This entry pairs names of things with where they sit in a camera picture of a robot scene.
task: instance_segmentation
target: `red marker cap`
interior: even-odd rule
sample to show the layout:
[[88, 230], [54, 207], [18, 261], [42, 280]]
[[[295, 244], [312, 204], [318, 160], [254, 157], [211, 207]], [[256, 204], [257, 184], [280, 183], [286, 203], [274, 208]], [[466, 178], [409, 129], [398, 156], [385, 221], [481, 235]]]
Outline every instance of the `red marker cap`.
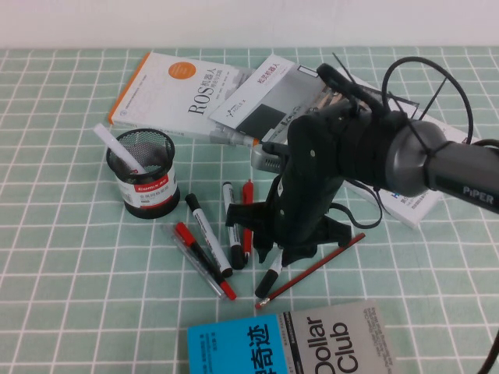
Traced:
[[188, 247], [196, 242], [196, 239], [193, 237], [193, 235], [190, 233], [189, 229], [184, 225], [183, 222], [177, 223], [177, 225], [175, 226], [175, 231], [179, 233]]
[[231, 286], [228, 285], [226, 280], [221, 282], [219, 286], [222, 290], [224, 290], [225, 294], [228, 296], [229, 299], [235, 300], [237, 296], [235, 295], [235, 292], [232, 290]]

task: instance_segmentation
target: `white wall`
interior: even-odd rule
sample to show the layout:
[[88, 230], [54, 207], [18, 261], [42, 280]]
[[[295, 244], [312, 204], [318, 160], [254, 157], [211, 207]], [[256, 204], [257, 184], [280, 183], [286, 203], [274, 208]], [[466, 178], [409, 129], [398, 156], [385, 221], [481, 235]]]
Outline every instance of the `white wall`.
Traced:
[[0, 48], [484, 45], [498, 19], [498, 0], [1, 0]]

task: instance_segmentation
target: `blue book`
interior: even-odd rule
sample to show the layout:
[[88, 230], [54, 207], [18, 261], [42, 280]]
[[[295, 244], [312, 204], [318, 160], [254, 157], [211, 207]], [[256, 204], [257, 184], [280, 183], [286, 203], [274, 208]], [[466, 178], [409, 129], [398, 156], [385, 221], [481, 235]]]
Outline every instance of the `blue book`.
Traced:
[[191, 374], [395, 374], [376, 302], [368, 300], [188, 329]]

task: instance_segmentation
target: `mechanical pencil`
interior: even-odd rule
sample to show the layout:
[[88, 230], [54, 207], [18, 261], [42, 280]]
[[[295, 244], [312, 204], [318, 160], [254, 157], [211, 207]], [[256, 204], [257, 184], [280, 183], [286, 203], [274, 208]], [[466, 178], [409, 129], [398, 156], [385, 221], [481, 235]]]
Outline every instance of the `mechanical pencil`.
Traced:
[[172, 240], [177, 245], [179, 251], [189, 260], [189, 262], [193, 265], [194, 269], [196, 269], [199, 275], [206, 281], [206, 283], [211, 287], [211, 289], [215, 292], [215, 294], [217, 294], [219, 298], [227, 298], [227, 295], [223, 292], [223, 290], [217, 284], [215, 279], [213, 279], [213, 277], [211, 277], [211, 275], [207, 272], [207, 270], [204, 269], [204, 267], [197, 260], [197, 258], [189, 253], [189, 251], [186, 248], [186, 245], [175, 231], [172, 231]]
[[224, 277], [221, 275], [220, 270], [217, 268], [215, 264], [211, 261], [210, 257], [203, 251], [199, 243], [194, 238], [193, 234], [184, 225], [183, 222], [178, 222], [175, 226], [175, 234], [178, 238], [182, 239], [184, 245], [189, 248], [193, 254], [197, 257], [197, 259], [204, 265], [208, 273], [213, 277], [215, 282], [220, 286], [222, 290], [224, 290], [225, 294], [231, 300], [236, 298], [234, 291], [231, 286], [227, 283]]

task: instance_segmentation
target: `black marker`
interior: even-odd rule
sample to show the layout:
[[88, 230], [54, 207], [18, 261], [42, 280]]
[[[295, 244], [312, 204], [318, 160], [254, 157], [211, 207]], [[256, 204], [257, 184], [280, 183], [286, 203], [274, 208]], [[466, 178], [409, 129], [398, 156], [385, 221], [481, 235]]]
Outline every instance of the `black marker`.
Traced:
[[186, 202], [191, 211], [193, 212], [194, 218], [196, 218], [197, 223], [201, 227], [201, 231], [203, 232], [204, 240], [208, 244], [210, 248], [211, 254], [213, 258], [217, 262], [217, 265], [220, 269], [221, 275], [224, 277], [230, 277], [232, 275], [232, 268], [230, 263], [228, 263], [227, 257], [225, 257], [224, 251], [222, 250], [220, 243], [217, 240], [217, 237], [211, 230], [211, 226], [208, 223], [208, 219], [204, 215], [203, 210], [199, 202], [197, 201], [196, 195], [190, 193], [186, 196]]
[[265, 298], [269, 291], [271, 290], [272, 286], [274, 285], [275, 281], [278, 279], [279, 274], [282, 271], [282, 249], [278, 250], [279, 253], [275, 257], [274, 262], [272, 263], [271, 267], [267, 270], [267, 272], [264, 275], [264, 278], [258, 284], [257, 289], [255, 290], [255, 295], [258, 298]]
[[[227, 214], [228, 206], [234, 203], [234, 189], [231, 182], [226, 182], [221, 190], [224, 196], [225, 214]], [[228, 227], [228, 241], [231, 245], [232, 267], [241, 270], [246, 265], [246, 261], [244, 252], [242, 251], [238, 225], [235, 224], [233, 227]]]

